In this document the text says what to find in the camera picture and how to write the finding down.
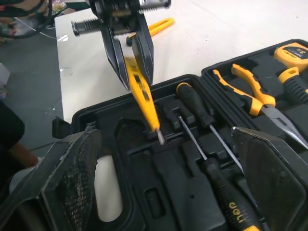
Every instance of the tape measure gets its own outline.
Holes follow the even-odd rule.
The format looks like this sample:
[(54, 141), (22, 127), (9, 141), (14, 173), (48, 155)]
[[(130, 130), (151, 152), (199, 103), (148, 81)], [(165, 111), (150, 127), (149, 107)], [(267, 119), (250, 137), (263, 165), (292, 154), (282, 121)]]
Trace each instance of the tape measure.
[(299, 72), (302, 72), (308, 66), (308, 48), (294, 42), (279, 47), (274, 53), (274, 58), (287, 68), (298, 67)]

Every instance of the screwdriver shaft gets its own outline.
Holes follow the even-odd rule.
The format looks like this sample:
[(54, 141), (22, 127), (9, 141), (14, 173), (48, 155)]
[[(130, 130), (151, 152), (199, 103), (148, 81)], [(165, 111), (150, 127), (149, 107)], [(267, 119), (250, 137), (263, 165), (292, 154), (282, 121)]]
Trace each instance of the screwdriver shaft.
[(160, 145), (163, 145), (165, 143), (165, 139), (164, 139), (162, 132), (159, 129), (157, 129), (155, 131), (157, 133), (157, 137), (158, 137), (158, 141), (159, 141)]
[(199, 146), (197, 140), (195, 139), (195, 137), (193, 136), (192, 132), (189, 130), (188, 126), (186, 125), (186, 123), (184, 122), (184, 120), (182, 119), (181, 116), (179, 116), (179, 121), (181, 122), (181, 124), (183, 125), (184, 129), (186, 130), (186, 132), (188, 133), (189, 137), (192, 139), (193, 143), (196, 145), (198, 151), (200, 152), (201, 156), (203, 157), (204, 160), (207, 160), (207, 156), (205, 155), (205, 153), (202, 151), (201, 147)]
[(226, 149), (227, 153), (231, 156), (232, 160), (236, 163), (236, 165), (240, 168), (240, 170), (244, 174), (243, 167), (242, 167), (241, 163), (239, 162), (239, 160), (234, 155), (234, 153), (231, 151), (231, 149), (228, 147), (228, 145), (225, 143), (225, 141), (221, 138), (221, 136), (218, 134), (216, 129), (212, 125), (210, 125), (209, 127), (212, 130), (212, 132), (216, 135), (216, 137), (219, 139), (222, 146)]

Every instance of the yellow screwdriver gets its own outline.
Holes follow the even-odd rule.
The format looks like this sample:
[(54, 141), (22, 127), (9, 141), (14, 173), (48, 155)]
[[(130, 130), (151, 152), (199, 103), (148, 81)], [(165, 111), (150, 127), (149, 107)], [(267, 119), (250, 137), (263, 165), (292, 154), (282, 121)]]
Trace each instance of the yellow screwdriver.
[(158, 140), (160, 144), (163, 145), (165, 143), (165, 139), (160, 131), (160, 123), (152, 99), (150, 87), (144, 76), (141, 74), (135, 58), (124, 57), (124, 60), (131, 93), (137, 101), (139, 108), (151, 128), (151, 131), (155, 131), (157, 133)]

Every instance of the white object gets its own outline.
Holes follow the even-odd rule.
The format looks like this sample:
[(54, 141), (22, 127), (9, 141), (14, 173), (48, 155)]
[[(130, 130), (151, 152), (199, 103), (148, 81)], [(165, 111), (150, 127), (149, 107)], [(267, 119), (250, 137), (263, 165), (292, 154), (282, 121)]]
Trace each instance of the white object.
[(10, 72), (6, 67), (0, 63), (0, 87), (5, 85), (8, 82), (10, 77)]
[[(153, 37), (154, 84), (184, 74), (200, 76), (207, 66), (289, 39), (308, 40), (308, 30), (303, 29), (307, 8), (308, 1), (303, 0), (292, 4), (289, 0), (173, 0), (170, 9), (146, 12), (148, 25), (175, 19), (174, 25)], [(77, 111), (127, 94), (107, 60), (101, 33), (73, 34), (71, 21), (93, 17), (88, 9), (55, 18), (57, 38), (67, 35), (57, 45), (63, 114), (69, 123)], [(119, 37), (123, 53), (133, 55), (125, 45), (126, 36)], [(117, 214), (107, 207), (111, 209), (105, 213)]]
[(104, 222), (115, 220), (122, 212), (121, 193), (115, 172), (111, 155), (98, 159), (94, 187), (98, 216)]

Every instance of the screwdriver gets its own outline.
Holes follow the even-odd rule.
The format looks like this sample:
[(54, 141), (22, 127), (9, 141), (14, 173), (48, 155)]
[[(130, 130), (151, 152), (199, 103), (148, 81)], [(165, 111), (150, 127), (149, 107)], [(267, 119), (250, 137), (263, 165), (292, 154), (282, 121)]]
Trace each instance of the screwdriver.
[(207, 158), (181, 116), (179, 116), (179, 121), (204, 159), (201, 170), (212, 182), (231, 230), (260, 231), (262, 227), (260, 221), (247, 199), (227, 180), (220, 169), (218, 161), (214, 158)]
[(212, 115), (207, 113), (198, 93), (191, 87), (190, 84), (183, 82), (178, 84), (177, 94), (181, 101), (184, 103), (184, 105), (200, 120), (202, 127), (209, 127), (212, 130), (212, 132), (221, 142), (222, 146), (226, 149), (227, 153), (231, 156), (231, 158), (240, 168), (242, 173), (244, 173), (243, 167), (234, 155), (234, 153), (231, 151), (225, 141), (220, 137), (216, 129), (211, 125), (215, 122), (215, 120)]
[(145, 119), (149, 123), (151, 131), (155, 131), (157, 133), (159, 143), (163, 145), (165, 143), (165, 139), (160, 131), (160, 123), (152, 99), (150, 87), (144, 76), (141, 74), (135, 58), (124, 57), (124, 60), (131, 93), (137, 101)]

